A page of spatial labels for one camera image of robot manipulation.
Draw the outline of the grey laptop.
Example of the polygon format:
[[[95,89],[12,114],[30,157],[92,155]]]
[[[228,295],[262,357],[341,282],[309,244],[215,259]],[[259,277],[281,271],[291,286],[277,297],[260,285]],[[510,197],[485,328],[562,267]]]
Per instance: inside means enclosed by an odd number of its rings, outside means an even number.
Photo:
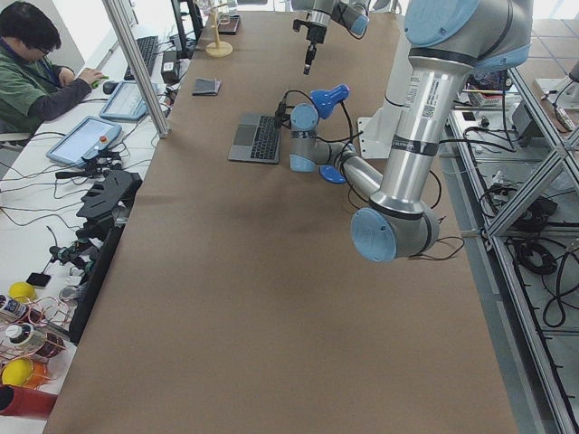
[[[229,161],[276,165],[280,161],[280,129],[276,118],[257,113],[242,114]]]

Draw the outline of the folded grey cloth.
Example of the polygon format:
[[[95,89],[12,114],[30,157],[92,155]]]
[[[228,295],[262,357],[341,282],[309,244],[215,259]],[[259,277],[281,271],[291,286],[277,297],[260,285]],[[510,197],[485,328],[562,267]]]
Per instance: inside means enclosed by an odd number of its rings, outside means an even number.
[[[221,88],[222,81],[219,79],[196,78],[192,90],[193,96],[216,96]]]

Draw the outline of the dark tray with red interior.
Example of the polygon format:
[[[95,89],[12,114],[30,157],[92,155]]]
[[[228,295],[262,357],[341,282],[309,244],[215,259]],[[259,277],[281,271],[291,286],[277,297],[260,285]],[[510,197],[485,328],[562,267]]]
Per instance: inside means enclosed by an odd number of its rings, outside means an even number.
[[[223,16],[218,21],[218,33],[224,35],[235,35],[238,32],[241,17],[239,15]]]

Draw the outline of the wooden stand with round base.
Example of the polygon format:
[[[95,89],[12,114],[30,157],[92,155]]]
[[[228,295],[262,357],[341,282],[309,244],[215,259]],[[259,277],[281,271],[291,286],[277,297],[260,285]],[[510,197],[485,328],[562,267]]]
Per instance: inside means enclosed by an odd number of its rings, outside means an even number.
[[[222,58],[233,53],[233,47],[221,39],[219,34],[219,19],[222,13],[229,13],[226,1],[210,1],[208,3],[209,25],[214,40],[205,47],[205,52],[214,58]]]

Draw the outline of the black box with label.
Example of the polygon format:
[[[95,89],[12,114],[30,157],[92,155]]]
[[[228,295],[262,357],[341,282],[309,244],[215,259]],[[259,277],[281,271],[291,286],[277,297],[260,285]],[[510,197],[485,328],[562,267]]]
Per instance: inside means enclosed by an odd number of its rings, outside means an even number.
[[[175,50],[163,52],[161,77],[165,84],[176,84],[180,77],[180,60]]]

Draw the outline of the black keyboard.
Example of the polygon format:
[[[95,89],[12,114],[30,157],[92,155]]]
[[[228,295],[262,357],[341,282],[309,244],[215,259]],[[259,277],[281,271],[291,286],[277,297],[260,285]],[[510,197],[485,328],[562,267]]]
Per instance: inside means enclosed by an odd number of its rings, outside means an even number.
[[[155,67],[158,38],[157,36],[141,37],[136,39],[136,43],[138,46],[138,52],[140,53],[140,57],[144,62],[148,76],[150,77]],[[133,71],[127,60],[127,68],[125,70],[123,80],[134,80],[134,79],[135,77]]]

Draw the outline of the blue teach pendant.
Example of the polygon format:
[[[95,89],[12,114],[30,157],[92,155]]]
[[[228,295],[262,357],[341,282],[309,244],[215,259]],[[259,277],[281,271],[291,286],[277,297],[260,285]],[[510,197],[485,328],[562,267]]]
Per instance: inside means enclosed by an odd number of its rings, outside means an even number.
[[[45,156],[54,163],[83,166],[105,150],[121,133],[120,124],[88,116],[54,145]]]
[[[137,122],[147,114],[147,105],[134,81],[120,81],[100,111],[100,117],[116,122]]]

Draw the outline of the green tool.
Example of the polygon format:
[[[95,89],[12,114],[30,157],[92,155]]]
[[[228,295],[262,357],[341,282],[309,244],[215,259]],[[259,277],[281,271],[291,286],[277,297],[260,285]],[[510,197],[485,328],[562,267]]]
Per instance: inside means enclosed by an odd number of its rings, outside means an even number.
[[[109,76],[103,75],[103,76],[97,78],[97,79],[91,84],[91,87],[92,87],[93,89],[96,89],[104,80],[108,80],[108,79],[109,79]]]

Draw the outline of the near blue teach pendant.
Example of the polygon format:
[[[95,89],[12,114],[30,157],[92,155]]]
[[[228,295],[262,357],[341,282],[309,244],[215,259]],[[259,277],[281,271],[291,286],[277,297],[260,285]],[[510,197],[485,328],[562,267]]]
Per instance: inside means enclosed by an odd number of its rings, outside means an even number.
[[[45,156],[54,163],[83,166],[105,150],[121,133],[120,124],[88,116],[54,145]]]

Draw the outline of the seated person in green vest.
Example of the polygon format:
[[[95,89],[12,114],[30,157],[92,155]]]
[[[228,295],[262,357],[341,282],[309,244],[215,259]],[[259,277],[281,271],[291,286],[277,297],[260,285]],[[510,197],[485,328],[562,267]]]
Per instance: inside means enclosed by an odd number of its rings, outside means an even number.
[[[1,131],[33,133],[80,104],[104,74],[80,74],[53,64],[48,54],[62,45],[60,34],[39,8],[16,1],[1,11]]]

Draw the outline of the yellow ball near phone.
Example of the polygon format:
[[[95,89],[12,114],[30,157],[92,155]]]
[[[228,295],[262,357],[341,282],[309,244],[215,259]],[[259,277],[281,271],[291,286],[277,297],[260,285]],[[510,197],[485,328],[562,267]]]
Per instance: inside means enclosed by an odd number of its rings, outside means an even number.
[[[25,281],[18,281],[12,284],[8,290],[11,298],[19,301],[32,301],[37,298],[37,294],[33,285]]]

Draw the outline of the yellow ball in orange holder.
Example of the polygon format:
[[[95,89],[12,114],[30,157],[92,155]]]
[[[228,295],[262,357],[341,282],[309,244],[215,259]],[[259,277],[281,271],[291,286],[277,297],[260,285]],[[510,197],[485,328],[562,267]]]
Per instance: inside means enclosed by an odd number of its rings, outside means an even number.
[[[8,362],[1,371],[1,382],[4,385],[28,387],[32,384],[33,362],[26,358]]]

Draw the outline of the red cylinder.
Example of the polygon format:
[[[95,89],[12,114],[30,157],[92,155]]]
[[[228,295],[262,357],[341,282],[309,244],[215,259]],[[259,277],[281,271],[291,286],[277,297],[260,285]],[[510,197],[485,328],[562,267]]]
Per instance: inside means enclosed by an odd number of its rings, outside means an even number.
[[[48,420],[57,394],[13,385],[1,387],[1,415]]]

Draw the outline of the aluminium frame post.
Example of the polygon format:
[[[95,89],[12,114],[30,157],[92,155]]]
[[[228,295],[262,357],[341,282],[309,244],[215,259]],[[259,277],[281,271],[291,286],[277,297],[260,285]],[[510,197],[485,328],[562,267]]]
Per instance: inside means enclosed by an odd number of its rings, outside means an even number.
[[[166,121],[156,91],[151,84],[146,65],[138,49],[138,44],[133,36],[128,21],[128,15],[119,0],[103,0],[103,6],[107,12],[110,24],[117,35],[118,42],[133,72],[141,96],[146,104],[156,131],[161,139],[169,133],[169,125]]]

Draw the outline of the aluminium side frame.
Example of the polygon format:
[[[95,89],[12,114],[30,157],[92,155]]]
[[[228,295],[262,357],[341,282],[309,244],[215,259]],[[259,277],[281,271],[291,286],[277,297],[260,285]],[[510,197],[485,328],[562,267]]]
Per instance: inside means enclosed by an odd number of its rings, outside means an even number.
[[[522,433],[578,430],[578,85],[532,59],[454,100],[453,205]]]

